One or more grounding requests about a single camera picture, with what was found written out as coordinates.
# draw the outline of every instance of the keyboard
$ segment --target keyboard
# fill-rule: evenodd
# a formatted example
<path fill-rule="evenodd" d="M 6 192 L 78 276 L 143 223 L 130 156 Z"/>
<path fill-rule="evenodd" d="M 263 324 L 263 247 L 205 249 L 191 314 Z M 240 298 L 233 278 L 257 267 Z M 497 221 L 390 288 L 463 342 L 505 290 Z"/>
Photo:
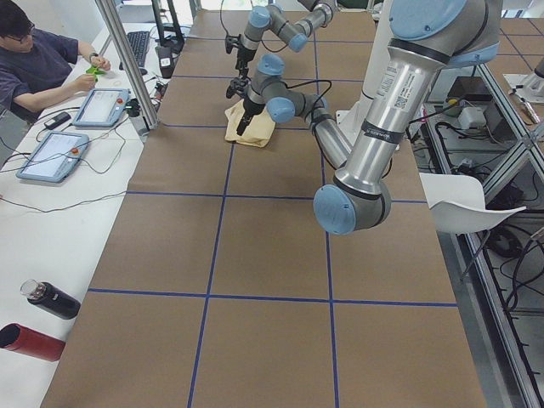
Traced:
<path fill-rule="evenodd" d="M 145 56 L 147 55 L 147 49 L 150 45 L 150 32 L 131 31 L 127 33 L 127 39 L 130 47 L 133 49 L 136 63 L 141 70 L 145 66 Z M 122 70 L 122 63 L 119 64 L 119 69 Z"/>

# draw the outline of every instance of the smartphone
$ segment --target smartphone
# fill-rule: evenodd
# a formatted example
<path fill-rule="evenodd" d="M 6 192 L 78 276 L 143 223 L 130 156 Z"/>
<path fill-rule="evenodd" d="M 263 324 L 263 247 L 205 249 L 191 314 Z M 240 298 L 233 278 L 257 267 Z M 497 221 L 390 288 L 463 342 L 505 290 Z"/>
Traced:
<path fill-rule="evenodd" d="M 60 112 L 57 116 L 53 116 L 51 119 L 45 121 L 44 126 L 46 129 L 52 130 L 62 125 L 71 119 L 71 116 L 66 112 Z"/>

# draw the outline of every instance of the glasses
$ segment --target glasses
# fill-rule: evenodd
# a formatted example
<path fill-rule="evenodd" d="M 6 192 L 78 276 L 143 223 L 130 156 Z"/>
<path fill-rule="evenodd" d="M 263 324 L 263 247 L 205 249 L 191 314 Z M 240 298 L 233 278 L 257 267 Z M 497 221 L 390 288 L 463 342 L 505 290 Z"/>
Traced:
<path fill-rule="evenodd" d="M 6 36 L 6 37 L 7 37 L 7 38 L 11 38 L 12 40 L 18 41 L 19 43 L 22 44 L 22 43 L 25 42 L 25 40 L 28 38 L 28 36 L 31 36 L 31 35 L 32 35 L 32 33 L 34 32 L 34 27 L 35 27 L 34 23 L 31 23 L 31 28 L 28 30 L 28 34 L 26 34 L 26 35 L 23 36 L 23 37 L 19 37 L 19 38 L 17 38 L 17 37 L 11 37 L 11 36 Z"/>

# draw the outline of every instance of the black hair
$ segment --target black hair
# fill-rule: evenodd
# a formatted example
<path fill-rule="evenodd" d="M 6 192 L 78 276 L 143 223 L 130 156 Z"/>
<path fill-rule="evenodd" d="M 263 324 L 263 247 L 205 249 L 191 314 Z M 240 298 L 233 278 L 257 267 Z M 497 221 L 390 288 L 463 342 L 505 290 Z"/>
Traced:
<path fill-rule="evenodd" d="M 0 0 L 0 10 L 0 37 L 24 37 L 31 32 L 32 23 L 17 4 Z"/>

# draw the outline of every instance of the bottle cap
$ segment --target bottle cap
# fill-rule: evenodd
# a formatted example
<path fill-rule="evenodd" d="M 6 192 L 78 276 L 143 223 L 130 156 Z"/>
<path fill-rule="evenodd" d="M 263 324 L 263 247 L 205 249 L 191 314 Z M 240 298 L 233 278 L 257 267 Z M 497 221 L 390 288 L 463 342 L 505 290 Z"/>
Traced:
<path fill-rule="evenodd" d="M 29 279 L 20 286 L 20 294 L 29 299 L 38 299 L 40 297 L 40 284 L 33 279 Z"/>

